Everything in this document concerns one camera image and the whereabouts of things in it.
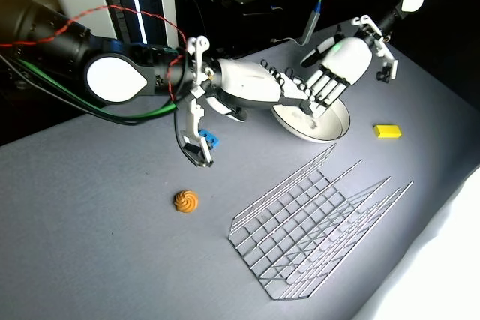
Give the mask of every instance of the gray tabletop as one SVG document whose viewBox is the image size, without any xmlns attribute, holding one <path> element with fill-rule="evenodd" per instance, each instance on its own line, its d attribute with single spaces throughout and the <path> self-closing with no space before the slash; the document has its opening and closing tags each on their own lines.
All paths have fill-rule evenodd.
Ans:
<svg viewBox="0 0 480 320">
<path fill-rule="evenodd" d="M 307 76 L 298 66 L 306 52 L 285 43 L 248 59 Z M 393 83 L 375 80 L 374 60 L 342 97 L 351 128 L 323 172 L 363 159 L 340 183 L 347 194 L 388 175 L 386 192 L 415 183 L 313 298 L 271 301 L 227 235 L 235 214 L 327 145 L 294 137 L 268 111 L 239 124 L 207 109 L 202 126 L 221 145 L 212 168 L 196 169 L 171 118 L 122 127 L 83 116 L 0 148 L 0 319 L 349 319 L 480 162 L 480 114 L 394 55 Z M 379 123 L 399 124 L 403 136 L 377 139 Z M 172 205 L 184 189 L 200 196 L 191 214 Z"/>
</svg>

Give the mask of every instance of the wire rack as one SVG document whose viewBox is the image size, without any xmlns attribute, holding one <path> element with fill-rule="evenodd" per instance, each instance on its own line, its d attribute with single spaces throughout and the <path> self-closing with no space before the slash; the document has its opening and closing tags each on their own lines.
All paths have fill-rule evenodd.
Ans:
<svg viewBox="0 0 480 320">
<path fill-rule="evenodd" d="M 390 177 L 346 198 L 320 167 L 335 145 L 233 218 L 229 240 L 274 300 L 309 298 L 410 188 L 373 202 Z"/>
</svg>

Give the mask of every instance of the yellow block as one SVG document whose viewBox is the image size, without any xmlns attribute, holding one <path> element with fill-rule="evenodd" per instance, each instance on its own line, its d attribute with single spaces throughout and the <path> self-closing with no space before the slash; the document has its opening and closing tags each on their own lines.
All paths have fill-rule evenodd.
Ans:
<svg viewBox="0 0 480 320">
<path fill-rule="evenodd" d="M 396 139 L 402 136 L 402 132 L 398 125 L 375 125 L 373 130 L 379 138 Z"/>
</svg>

